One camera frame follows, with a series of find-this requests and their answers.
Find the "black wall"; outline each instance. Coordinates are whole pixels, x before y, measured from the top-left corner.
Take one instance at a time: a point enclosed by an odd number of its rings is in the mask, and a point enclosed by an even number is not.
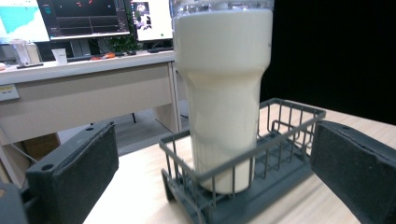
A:
[[[272,97],[396,124],[396,1],[276,0]]]

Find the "computer monitor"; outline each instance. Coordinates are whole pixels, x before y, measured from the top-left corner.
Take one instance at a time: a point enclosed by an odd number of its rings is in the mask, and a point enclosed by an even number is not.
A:
[[[134,36],[138,42],[172,39],[168,0],[131,0]]]
[[[36,0],[0,0],[0,45],[12,39],[50,41]]]
[[[51,41],[128,35],[122,0],[37,0]]]

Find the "wooden table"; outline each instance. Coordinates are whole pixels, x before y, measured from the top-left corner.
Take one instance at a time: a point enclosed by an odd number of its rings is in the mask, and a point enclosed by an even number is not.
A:
[[[29,166],[10,143],[150,108],[160,123],[179,132],[174,59],[173,51],[142,52],[1,71],[0,86],[15,85],[20,96],[0,101],[0,159],[10,180],[21,187]]]
[[[326,110],[326,120],[345,124],[396,148],[396,126]],[[120,169],[85,223],[188,223],[176,201],[168,202],[158,145],[120,157]],[[348,208],[312,175],[249,223],[359,223]]]

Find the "white cup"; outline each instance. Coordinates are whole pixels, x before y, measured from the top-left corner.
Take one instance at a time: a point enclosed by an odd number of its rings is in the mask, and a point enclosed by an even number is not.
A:
[[[256,146],[273,1],[174,1],[175,61],[186,83],[194,169],[204,174]],[[231,168],[216,175],[216,193],[247,189],[249,173],[247,160],[234,177]],[[201,186],[214,190],[212,179]]]
[[[53,49],[52,53],[59,65],[67,64],[66,49]]]

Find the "wire rack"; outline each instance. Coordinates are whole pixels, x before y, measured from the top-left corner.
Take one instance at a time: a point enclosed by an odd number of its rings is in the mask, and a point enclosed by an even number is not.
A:
[[[276,98],[262,102],[257,146],[205,173],[194,171],[190,131],[161,139],[167,162],[167,168],[162,169],[167,199],[176,199],[193,223],[252,219],[312,175],[308,157],[315,126],[325,114],[324,110]],[[235,167],[244,161],[249,161],[249,184],[236,193]],[[233,190],[217,194],[215,177],[227,170],[233,174]],[[208,180],[213,191],[201,187]]]

